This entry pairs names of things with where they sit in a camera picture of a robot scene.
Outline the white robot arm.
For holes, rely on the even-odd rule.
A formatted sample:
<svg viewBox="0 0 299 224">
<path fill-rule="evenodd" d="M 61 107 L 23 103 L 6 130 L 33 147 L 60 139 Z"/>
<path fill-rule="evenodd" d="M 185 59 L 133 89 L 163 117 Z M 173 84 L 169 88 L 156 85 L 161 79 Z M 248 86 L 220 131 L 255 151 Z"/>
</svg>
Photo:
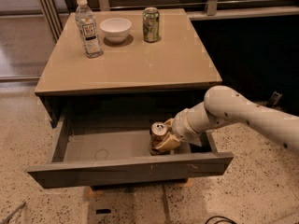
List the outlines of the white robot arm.
<svg viewBox="0 0 299 224">
<path fill-rule="evenodd" d="M 150 128 L 150 152 L 165 153 L 181 143 L 198 143 L 200 135 L 232 123 L 243 123 L 279 146 L 299 153 L 299 117 L 257 105 L 226 87 L 210 88 L 200 104 Z"/>
</svg>

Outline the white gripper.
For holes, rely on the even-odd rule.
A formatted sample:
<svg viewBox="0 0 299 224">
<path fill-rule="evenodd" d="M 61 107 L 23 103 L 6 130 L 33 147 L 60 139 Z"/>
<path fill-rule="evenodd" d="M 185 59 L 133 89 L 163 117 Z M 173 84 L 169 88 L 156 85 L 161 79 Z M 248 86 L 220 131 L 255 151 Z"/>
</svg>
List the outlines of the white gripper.
<svg viewBox="0 0 299 224">
<path fill-rule="evenodd" d="M 173 119 L 164 122 L 173 134 L 151 137 L 151 152 L 161 154 L 180 146 L 180 141 L 200 146 L 200 122 L 193 109 L 185 108 L 175 115 Z"/>
</svg>

